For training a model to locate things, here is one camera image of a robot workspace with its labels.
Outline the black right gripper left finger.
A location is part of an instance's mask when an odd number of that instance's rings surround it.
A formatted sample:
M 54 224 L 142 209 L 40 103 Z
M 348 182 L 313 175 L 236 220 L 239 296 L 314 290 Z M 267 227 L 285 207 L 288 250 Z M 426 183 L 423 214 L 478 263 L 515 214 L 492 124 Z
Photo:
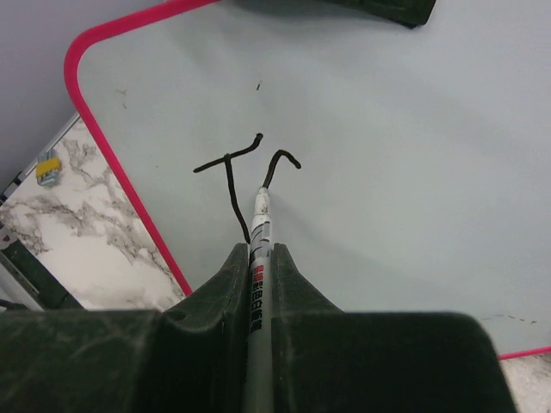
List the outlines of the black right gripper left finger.
M 2 315 L 2 411 L 240 411 L 247 252 L 167 311 Z

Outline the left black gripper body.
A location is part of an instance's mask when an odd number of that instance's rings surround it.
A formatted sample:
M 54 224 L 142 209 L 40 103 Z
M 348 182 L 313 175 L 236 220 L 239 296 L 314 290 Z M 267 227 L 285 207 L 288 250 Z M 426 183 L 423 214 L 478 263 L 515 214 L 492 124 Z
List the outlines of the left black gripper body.
M 430 19 L 435 0 L 421 1 L 233 1 L 243 9 L 258 13 L 291 16 L 339 17 L 367 15 L 405 28 L 423 26 Z

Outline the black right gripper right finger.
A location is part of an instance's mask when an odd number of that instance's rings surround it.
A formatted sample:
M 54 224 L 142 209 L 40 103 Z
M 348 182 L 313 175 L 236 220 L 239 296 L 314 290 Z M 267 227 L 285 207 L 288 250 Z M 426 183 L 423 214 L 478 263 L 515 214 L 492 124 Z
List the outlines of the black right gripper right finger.
M 271 259 L 278 412 L 512 412 L 488 334 L 453 312 L 345 312 Z

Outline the whiteboard marker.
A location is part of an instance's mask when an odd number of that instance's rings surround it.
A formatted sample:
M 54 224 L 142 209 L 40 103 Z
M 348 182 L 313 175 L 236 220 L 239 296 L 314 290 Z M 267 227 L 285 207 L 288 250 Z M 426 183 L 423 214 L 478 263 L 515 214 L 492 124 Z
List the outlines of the whiteboard marker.
M 274 410 L 271 319 L 272 277 L 270 259 L 273 252 L 269 191 L 260 188 L 252 220 L 249 254 L 251 280 L 247 361 L 244 386 L 244 412 Z

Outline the pink-framed whiteboard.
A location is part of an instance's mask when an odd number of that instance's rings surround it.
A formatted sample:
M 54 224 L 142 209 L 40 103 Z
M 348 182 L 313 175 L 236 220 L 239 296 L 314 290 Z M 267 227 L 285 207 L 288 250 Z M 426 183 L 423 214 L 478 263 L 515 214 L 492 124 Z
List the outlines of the pink-framed whiteboard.
M 315 1 L 169 1 L 65 55 L 77 111 L 186 293 L 243 232 L 348 311 L 458 311 L 550 349 L 550 4 L 439 1 L 423 26 Z

